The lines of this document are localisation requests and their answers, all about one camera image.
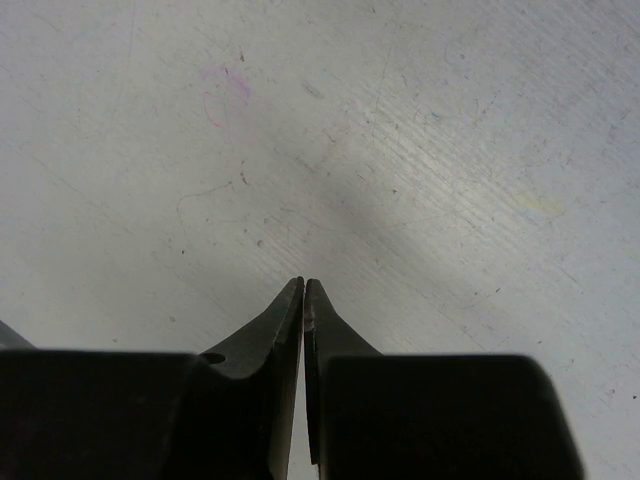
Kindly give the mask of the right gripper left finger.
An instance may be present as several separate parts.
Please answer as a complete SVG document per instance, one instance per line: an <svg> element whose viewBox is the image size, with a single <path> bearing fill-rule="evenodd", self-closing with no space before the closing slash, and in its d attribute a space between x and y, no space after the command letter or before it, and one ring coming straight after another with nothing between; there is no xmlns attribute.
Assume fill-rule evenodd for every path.
<svg viewBox="0 0 640 480"><path fill-rule="evenodd" d="M215 373L207 450L216 479L285 479L301 349L304 280L200 357Z"/></svg>

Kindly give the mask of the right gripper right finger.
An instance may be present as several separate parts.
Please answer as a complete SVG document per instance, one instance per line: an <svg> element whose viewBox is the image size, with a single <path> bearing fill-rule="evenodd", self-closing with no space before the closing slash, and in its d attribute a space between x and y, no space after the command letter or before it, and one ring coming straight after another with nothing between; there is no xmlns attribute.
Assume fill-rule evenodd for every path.
<svg viewBox="0 0 640 480"><path fill-rule="evenodd" d="M303 301L307 431L311 463L320 464L321 386L335 356L381 356L336 312L322 283L309 279Z"/></svg>

